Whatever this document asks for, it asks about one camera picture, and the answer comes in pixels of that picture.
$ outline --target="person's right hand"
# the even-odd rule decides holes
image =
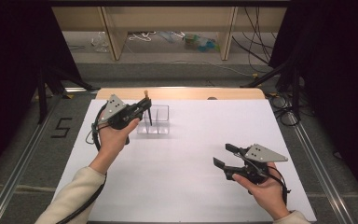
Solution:
[[[268,166],[276,168],[273,162],[268,162]],[[281,179],[276,170],[269,168],[269,173]],[[264,208],[274,220],[286,217],[290,214],[286,208],[286,204],[283,202],[282,186],[276,180],[268,178],[266,182],[255,185],[241,175],[234,174],[232,178],[244,188],[248,189],[255,197],[257,203]]]

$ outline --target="forearm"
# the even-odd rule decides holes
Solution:
[[[75,212],[103,184],[105,175],[85,167],[77,171],[71,183],[54,198],[36,223],[57,223]],[[87,223],[90,208],[76,218],[76,223]]]
[[[104,150],[104,148],[101,148],[89,167],[100,174],[106,174],[119,152],[120,150]]]
[[[304,215],[298,211],[293,211],[290,215],[275,220],[273,224],[309,224]]]

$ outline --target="white sleeve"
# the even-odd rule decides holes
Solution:
[[[83,205],[103,184],[105,175],[90,167],[78,170],[72,182],[63,187],[53,202],[36,221],[37,224],[57,223]],[[69,223],[87,223],[92,205]]]
[[[309,224],[309,222],[302,213],[294,211],[287,217],[275,220],[273,224]]]

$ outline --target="floor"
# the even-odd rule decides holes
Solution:
[[[65,32],[63,34],[82,77],[84,75],[85,81],[101,87],[129,87],[144,85],[145,83],[148,86],[238,87],[271,70],[263,62],[269,59],[264,49],[271,53],[276,35],[262,34],[263,44],[268,47],[261,48],[260,45],[252,43],[248,39],[252,38],[253,34],[235,34],[234,38],[244,48],[251,49],[254,55],[249,56],[250,54],[247,51],[233,41],[227,61],[220,59],[220,54],[216,49],[201,51],[194,46],[187,46],[182,37],[179,36],[180,32],[175,34],[156,32],[144,36],[138,35],[140,38],[129,35],[129,40],[120,60],[113,61],[111,54],[105,52],[106,49],[98,48],[100,47],[98,40],[103,37],[102,34],[79,32]],[[216,39],[214,33],[192,34]],[[125,71],[130,69],[129,64],[133,64],[139,74],[126,73]],[[191,79],[191,84],[178,79],[170,81],[170,77],[176,75],[172,68],[182,71],[179,70],[181,64],[194,65],[197,66],[197,69],[205,68],[206,71],[211,71],[211,73],[225,73],[227,76]],[[122,77],[115,83],[107,82],[103,78],[98,79],[97,74],[87,72],[90,67],[96,69],[105,67],[106,71],[109,71],[113,68],[112,65],[122,69],[120,74],[116,73],[116,76]],[[160,76],[158,69],[156,69],[157,66],[161,69],[167,69],[166,79],[156,77],[158,83],[156,80],[146,80],[142,84],[133,81],[134,78],[143,73],[156,73],[156,76]],[[199,76],[197,72],[192,74],[190,70],[184,71],[183,76]],[[277,79],[277,77],[273,77],[259,88],[264,93],[276,92],[274,83]],[[35,97],[30,103],[29,112],[24,117],[18,135],[13,138],[12,144],[0,159],[0,193],[5,190],[10,192],[10,189],[6,189],[10,184],[13,188],[12,193],[7,195],[10,200],[0,208],[0,211],[2,211],[0,223],[33,223],[51,200],[62,173],[54,171],[64,169],[65,158],[67,159],[70,155],[70,149],[74,139],[76,139],[76,130],[80,128],[81,122],[68,124],[71,127],[71,132],[68,132],[67,136],[62,138],[52,137],[53,135],[56,136],[57,133],[56,124],[58,122],[69,122],[69,118],[81,121],[86,110],[74,111],[68,108],[87,108],[89,101],[95,98],[95,92],[83,92],[69,82],[64,82],[64,85],[69,91],[65,97],[52,96],[48,99],[49,111],[54,111],[54,114],[50,115],[50,122],[46,124],[46,127],[40,127],[36,124],[38,107]],[[282,100],[285,98],[271,99],[273,99],[271,106],[275,108],[275,106],[282,105]],[[311,108],[303,110],[302,113],[303,119],[296,127],[284,125],[285,122],[291,122],[290,116],[282,118],[283,122],[278,119],[277,121],[318,218],[317,223],[358,223],[358,184],[356,180],[345,162],[333,155],[334,146],[324,133],[322,124],[312,114]],[[39,131],[44,136],[34,136],[37,129],[41,129]],[[31,155],[29,159],[23,158],[24,149],[29,150]],[[11,176],[12,171],[20,169],[17,162],[21,160],[24,163],[20,176],[18,176],[18,182],[8,183],[8,180],[13,178]],[[340,200],[344,204],[336,205],[335,202]]]

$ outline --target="white table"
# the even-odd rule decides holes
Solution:
[[[108,172],[90,221],[270,222],[253,196],[227,181],[213,165],[216,157],[226,165],[243,166],[241,159],[225,150],[225,143],[237,147],[257,143],[288,157],[289,161],[276,163],[291,190],[288,208],[316,221],[267,100],[152,101],[170,107],[170,133],[131,133],[130,144]],[[56,192],[96,155],[96,147],[87,144],[86,137],[104,103],[90,103]]]

